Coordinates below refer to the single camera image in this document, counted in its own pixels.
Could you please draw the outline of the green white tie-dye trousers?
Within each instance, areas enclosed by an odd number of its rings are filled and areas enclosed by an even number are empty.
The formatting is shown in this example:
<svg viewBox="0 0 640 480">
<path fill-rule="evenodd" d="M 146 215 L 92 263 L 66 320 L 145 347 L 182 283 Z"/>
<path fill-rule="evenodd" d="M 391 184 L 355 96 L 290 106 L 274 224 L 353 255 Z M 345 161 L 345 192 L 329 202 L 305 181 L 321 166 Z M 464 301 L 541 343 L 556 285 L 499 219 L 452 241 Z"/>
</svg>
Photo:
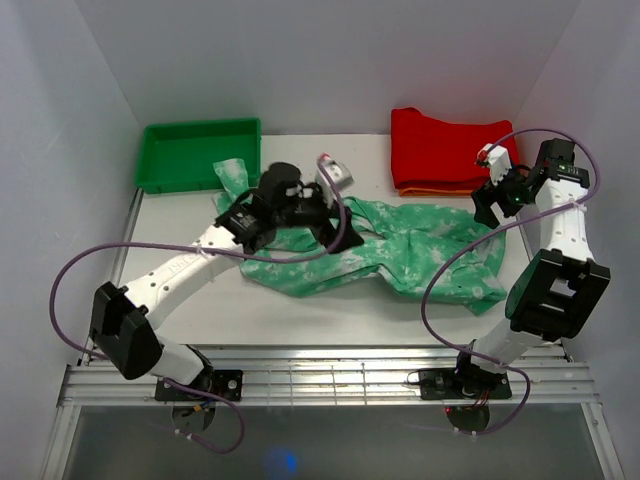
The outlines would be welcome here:
<svg viewBox="0 0 640 480">
<path fill-rule="evenodd" d="M 463 210 L 431 204 L 393 206 L 347 196 L 352 225 L 364 244 L 323 255 L 306 228 L 283 229 L 258 251 L 257 260 L 241 263 L 250 280 L 302 298 L 377 275 L 397 293 L 419 299 L 463 305 L 481 315 L 505 300 L 498 279 L 506 236 L 500 233 L 454 261 L 439 280 L 433 277 L 452 256 L 488 233 Z"/>
</svg>

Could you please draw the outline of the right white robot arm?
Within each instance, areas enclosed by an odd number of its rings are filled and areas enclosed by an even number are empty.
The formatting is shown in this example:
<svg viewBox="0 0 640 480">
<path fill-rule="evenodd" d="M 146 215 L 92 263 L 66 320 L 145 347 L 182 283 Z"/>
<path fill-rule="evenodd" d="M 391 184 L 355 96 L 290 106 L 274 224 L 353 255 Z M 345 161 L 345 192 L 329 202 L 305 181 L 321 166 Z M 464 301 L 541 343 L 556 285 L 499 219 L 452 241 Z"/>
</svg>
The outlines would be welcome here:
<svg viewBox="0 0 640 480">
<path fill-rule="evenodd" d="M 475 220 L 495 229 L 494 206 L 509 218 L 525 205 L 536 206 L 542 218 L 540 249 L 509 291 L 504 319 L 458 356 L 451 382 L 464 397 L 494 389 L 528 349 L 574 338 L 609 285 L 609 269 L 596 263 L 588 245 L 580 200 L 590 180 L 574 164 L 574 147 L 569 140 L 546 140 L 532 168 L 512 164 L 503 147 L 486 146 L 479 154 L 490 177 L 472 194 Z"/>
</svg>

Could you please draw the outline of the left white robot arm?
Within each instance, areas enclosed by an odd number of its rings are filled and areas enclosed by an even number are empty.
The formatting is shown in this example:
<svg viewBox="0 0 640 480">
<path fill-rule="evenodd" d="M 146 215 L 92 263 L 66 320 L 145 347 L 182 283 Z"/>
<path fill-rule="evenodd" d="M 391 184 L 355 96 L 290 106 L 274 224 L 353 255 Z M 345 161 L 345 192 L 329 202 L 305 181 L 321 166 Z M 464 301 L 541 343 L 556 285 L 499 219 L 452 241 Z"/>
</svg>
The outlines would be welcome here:
<svg viewBox="0 0 640 480">
<path fill-rule="evenodd" d="M 127 380 L 146 374 L 177 383 L 190 399 L 213 389 L 214 369 L 195 348 L 158 335 L 167 317 L 218 275 L 271 243 L 278 231 L 302 227 L 332 254 L 360 246 L 352 214 L 339 193 L 349 170 L 324 155 L 314 181 L 289 163 L 271 164 L 256 187 L 241 193 L 189 247 L 148 274 L 94 295 L 91 338 Z"/>
</svg>

